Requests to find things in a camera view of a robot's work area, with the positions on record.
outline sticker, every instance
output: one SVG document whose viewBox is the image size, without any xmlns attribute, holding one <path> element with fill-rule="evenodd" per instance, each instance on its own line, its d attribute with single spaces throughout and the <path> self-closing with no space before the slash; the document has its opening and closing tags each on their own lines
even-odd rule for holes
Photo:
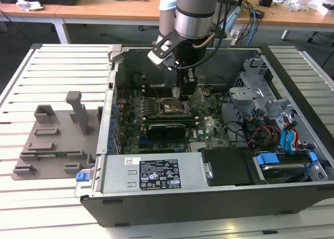
<svg viewBox="0 0 334 239">
<path fill-rule="evenodd" d="M 130 165 L 130 164 L 139 164 L 140 157 L 126 157 L 124 158 L 124 164 Z"/>
<path fill-rule="evenodd" d="M 140 161 L 139 175 L 141 190 L 181 188 L 177 159 Z"/>
</svg>

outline wooden desk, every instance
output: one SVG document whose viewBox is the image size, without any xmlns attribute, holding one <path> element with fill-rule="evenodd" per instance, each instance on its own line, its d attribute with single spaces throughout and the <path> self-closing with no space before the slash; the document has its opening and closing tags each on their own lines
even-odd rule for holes
<svg viewBox="0 0 334 239">
<path fill-rule="evenodd" d="M 255 9 L 265 12 L 260 29 L 268 30 L 296 30 L 296 31 L 334 31 L 334 17 L 323 16 L 320 12 L 310 9 L 306 11 L 289 12 L 281 3 L 272 3 L 271 7 L 258 5 L 258 0 L 248 0 Z M 242 9 L 233 29 L 241 28 L 249 21 L 249 14 L 246 9 Z M 282 38 L 285 40 L 288 31 L 284 32 Z"/>
<path fill-rule="evenodd" d="M 15 4 L 0 4 L 0 9 L 12 21 L 51 22 L 55 24 L 61 43 L 70 43 L 66 23 L 111 25 L 159 25 L 159 1 L 78 0 L 75 6 L 45 5 L 45 10 L 25 12 Z M 289 12 L 283 4 L 271 7 L 258 6 L 258 0 L 248 0 L 256 9 L 266 14 L 259 25 L 261 29 L 334 32 L 334 17 L 322 16 L 316 10 Z M 0 15 L 0 21 L 7 21 Z M 234 29 L 241 29 L 249 21 L 242 10 Z"/>
<path fill-rule="evenodd" d="M 60 5 L 45 4 L 44 9 L 33 10 L 26 12 L 20 9 L 15 3 L 0 3 L 0 9 L 5 13 L 6 16 L 21 16 L 21 17 L 56 17 L 56 11 Z"/>
<path fill-rule="evenodd" d="M 43 4 L 43 9 L 26 12 L 20 9 L 15 3 L 0 3 L 1 11 L 14 22 L 46 22 L 56 24 L 56 11 L 60 5 Z M 8 21 L 7 17 L 0 12 L 0 30 L 7 31 L 4 21 Z"/>
<path fill-rule="evenodd" d="M 76 6 L 60 6 L 56 17 L 159 21 L 160 0 L 78 0 Z"/>
</svg>

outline motherboard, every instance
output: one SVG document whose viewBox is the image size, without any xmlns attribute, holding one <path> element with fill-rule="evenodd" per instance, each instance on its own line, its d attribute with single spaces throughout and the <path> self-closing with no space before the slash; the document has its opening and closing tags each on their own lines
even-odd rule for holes
<svg viewBox="0 0 334 239">
<path fill-rule="evenodd" d="M 218 114 L 220 93 L 197 88 L 188 101 L 119 90 L 122 154 L 197 152 L 229 146 Z"/>
</svg>

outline black plastic cover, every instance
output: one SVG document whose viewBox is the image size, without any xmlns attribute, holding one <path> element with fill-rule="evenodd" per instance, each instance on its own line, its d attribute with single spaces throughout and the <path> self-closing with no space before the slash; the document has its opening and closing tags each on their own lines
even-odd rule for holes
<svg viewBox="0 0 334 239">
<path fill-rule="evenodd" d="M 254 151 L 246 147 L 221 147 L 202 149 L 204 163 L 209 163 L 213 179 L 209 186 L 265 184 L 257 174 L 253 157 Z"/>
</svg>

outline white paper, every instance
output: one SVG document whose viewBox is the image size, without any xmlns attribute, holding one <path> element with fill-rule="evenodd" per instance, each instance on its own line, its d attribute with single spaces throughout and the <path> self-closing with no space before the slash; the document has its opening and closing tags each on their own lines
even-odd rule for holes
<svg viewBox="0 0 334 239">
<path fill-rule="evenodd" d="M 140 162 L 140 157 L 126 157 L 124 159 L 125 165 L 139 164 L 139 162 Z"/>
<path fill-rule="evenodd" d="M 40 2 L 28 2 L 25 0 L 17 0 L 16 5 L 22 9 L 25 10 L 26 12 L 30 12 L 31 10 L 37 10 L 37 9 L 42 9 L 44 7 L 42 7 Z"/>
</svg>

